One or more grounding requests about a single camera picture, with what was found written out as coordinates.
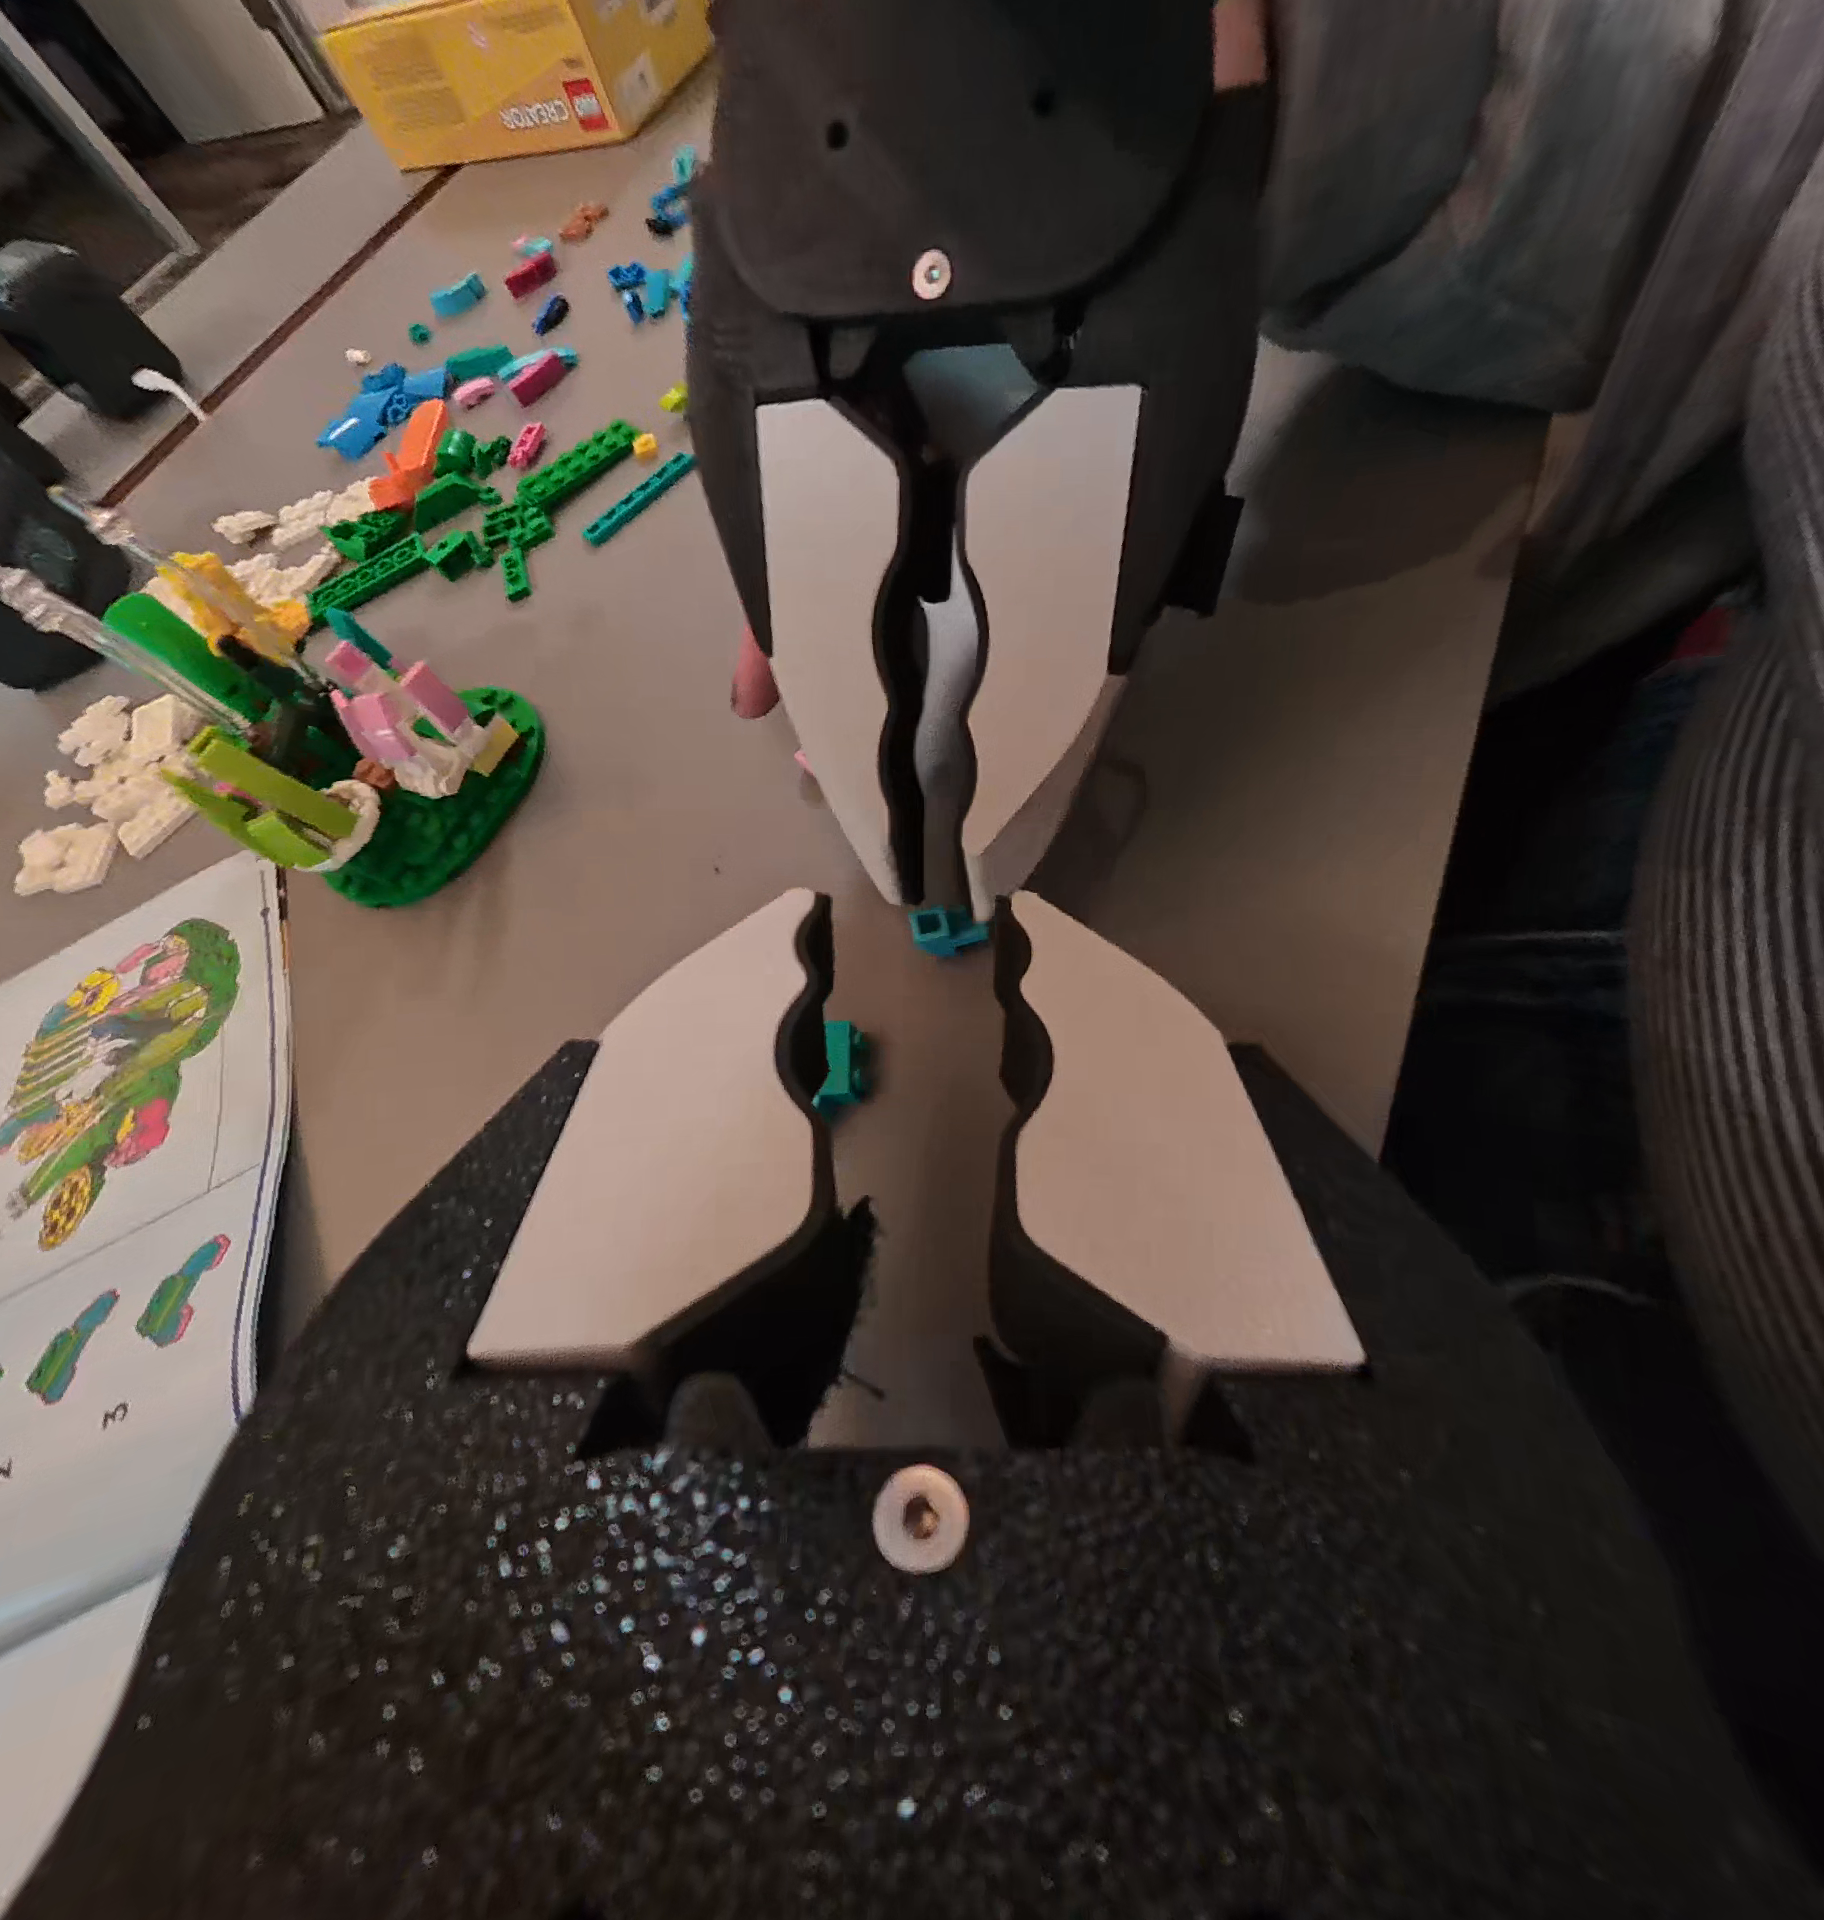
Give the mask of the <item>pile of green bricks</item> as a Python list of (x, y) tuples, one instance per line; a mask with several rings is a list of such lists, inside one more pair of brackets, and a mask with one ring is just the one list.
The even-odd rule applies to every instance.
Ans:
[(611, 419), (526, 471), (508, 497), (478, 475), (437, 475), (410, 509), (367, 514), (377, 546), (316, 587), (304, 599), (307, 610), (322, 623), (330, 610), (357, 610), (426, 573), (458, 580), (508, 556), (528, 556), (552, 538), (563, 507), (634, 457), (637, 436), (634, 422)]

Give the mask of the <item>white cabinet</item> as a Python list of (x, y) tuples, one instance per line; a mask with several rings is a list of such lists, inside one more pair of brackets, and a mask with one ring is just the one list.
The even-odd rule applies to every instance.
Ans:
[(243, 2), (84, 2), (178, 134), (194, 146), (319, 123), (281, 38)]

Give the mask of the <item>pile of white bricks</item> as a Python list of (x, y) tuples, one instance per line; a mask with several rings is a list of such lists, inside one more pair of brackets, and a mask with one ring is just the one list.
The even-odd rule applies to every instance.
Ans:
[(0, 602), (153, 697), (109, 694), (59, 733), (69, 772), (44, 777), (44, 806), (73, 821), (22, 844), (18, 894), (95, 887), (116, 853), (144, 860), (194, 818), (292, 872), (352, 868), (372, 843), (381, 794), (356, 777), (330, 691), (303, 661), (307, 602), (262, 597), (214, 556), (160, 553), (66, 489), (47, 496), (146, 578), (88, 613), (27, 563), (0, 563)]

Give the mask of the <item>teal long plate brick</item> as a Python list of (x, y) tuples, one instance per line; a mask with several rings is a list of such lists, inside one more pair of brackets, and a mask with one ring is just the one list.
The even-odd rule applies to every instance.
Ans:
[(624, 493), (611, 507), (593, 517), (582, 529), (582, 539), (590, 546), (606, 546), (694, 471), (696, 461), (690, 451), (668, 454), (631, 493)]

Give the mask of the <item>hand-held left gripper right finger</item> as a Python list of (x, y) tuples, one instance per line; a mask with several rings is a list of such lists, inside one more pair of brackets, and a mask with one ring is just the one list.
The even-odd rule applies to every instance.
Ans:
[(1128, 1388), (1363, 1381), (1368, 1352), (1224, 1032), (1037, 896), (994, 925), (1000, 1088), (985, 1378), (1003, 1418)]

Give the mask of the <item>pile of mixed coloured bricks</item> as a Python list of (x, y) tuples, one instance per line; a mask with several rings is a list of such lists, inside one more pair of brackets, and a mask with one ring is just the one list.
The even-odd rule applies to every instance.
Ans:
[[(701, 155), (690, 142), (672, 151), (668, 175), (651, 190), (642, 229), (660, 245), (649, 260), (621, 260), (603, 269), (624, 321), (642, 328), (681, 321), (690, 313), (692, 262), (672, 252), (690, 219), (692, 187)], [(324, 425), (317, 443), (348, 461), (361, 461), (388, 436), (403, 432), (407, 416), (424, 401), (445, 401), (468, 410), (493, 395), (513, 395), (521, 406), (535, 402), (579, 365), (566, 335), (575, 294), (563, 283), (566, 254), (586, 246), (609, 207), (579, 203), (556, 232), (526, 234), (514, 241), (513, 266), (490, 281), (471, 269), (432, 287), (424, 313), (405, 328), (411, 359), (383, 359), (363, 350), (345, 350), (356, 371), (356, 389)], [(511, 305), (511, 324), (519, 343), (458, 346), (456, 325), (468, 324), (501, 291)]]

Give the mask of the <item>brick instruction booklet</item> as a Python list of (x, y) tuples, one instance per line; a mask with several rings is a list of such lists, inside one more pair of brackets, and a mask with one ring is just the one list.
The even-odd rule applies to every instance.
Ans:
[(0, 1657), (175, 1553), (258, 1388), (290, 1115), (259, 858), (0, 985)]

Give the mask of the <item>brick flower model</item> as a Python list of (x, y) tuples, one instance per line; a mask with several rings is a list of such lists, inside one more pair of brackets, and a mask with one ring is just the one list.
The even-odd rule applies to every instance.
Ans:
[[(4, 602), (0, 610), (36, 632)], [(429, 662), (398, 662), (345, 610), (326, 616), (322, 641), (319, 649), (303, 641), (303, 661), (330, 691), (356, 754), (356, 777), (371, 779), (381, 794), (372, 843), (352, 868), (324, 881), (345, 899), (372, 908), (429, 899), (468, 872), (533, 786), (545, 757), (540, 713), (514, 691), (456, 691)], [(59, 824), (73, 821), (71, 813), (63, 814)]]

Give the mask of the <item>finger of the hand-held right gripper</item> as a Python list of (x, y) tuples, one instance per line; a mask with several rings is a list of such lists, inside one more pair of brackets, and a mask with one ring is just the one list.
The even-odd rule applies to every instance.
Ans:
[(947, 903), (993, 918), (1040, 866), (1117, 708), (1141, 388), (947, 379)]
[(804, 761), (892, 905), (922, 903), (919, 788), (892, 767), (880, 610), (904, 559), (910, 458), (828, 396), (754, 416), (770, 661)]

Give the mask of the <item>orange brick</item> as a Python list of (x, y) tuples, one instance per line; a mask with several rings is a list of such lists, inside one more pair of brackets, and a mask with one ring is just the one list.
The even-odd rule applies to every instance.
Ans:
[(369, 483), (369, 507), (407, 509), (432, 483), (445, 432), (445, 399), (424, 399), (398, 429), (397, 445), (383, 452), (386, 470)]

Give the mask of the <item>person's right forearm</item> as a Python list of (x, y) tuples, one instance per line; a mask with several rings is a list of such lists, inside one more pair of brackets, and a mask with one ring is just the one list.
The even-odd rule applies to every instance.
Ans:
[(1411, 393), (1587, 411), (1764, 4), (1260, 11), (1263, 337)]

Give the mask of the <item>yellow cardboard box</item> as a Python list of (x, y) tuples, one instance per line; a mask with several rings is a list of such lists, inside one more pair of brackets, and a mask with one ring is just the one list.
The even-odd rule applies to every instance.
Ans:
[(626, 142), (711, 50), (707, 2), (308, 4), (403, 173)]

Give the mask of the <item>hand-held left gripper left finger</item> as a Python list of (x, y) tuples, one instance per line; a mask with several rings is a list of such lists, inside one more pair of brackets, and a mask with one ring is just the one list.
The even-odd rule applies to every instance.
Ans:
[(598, 1038), (490, 1294), (474, 1368), (586, 1369), (654, 1401), (739, 1381), (813, 1418), (874, 1251), (815, 1111), (830, 1060), (831, 903), (795, 887), (637, 994)]

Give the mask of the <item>grey striped sweater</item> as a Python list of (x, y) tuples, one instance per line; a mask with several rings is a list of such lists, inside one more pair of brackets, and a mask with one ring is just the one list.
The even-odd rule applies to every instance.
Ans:
[(1759, 597), (1695, 698), (1632, 908), (1667, 1254), (1741, 1428), (1824, 1548), (1824, 4), (1761, 4), (1661, 216), (1548, 559), (1738, 443)]

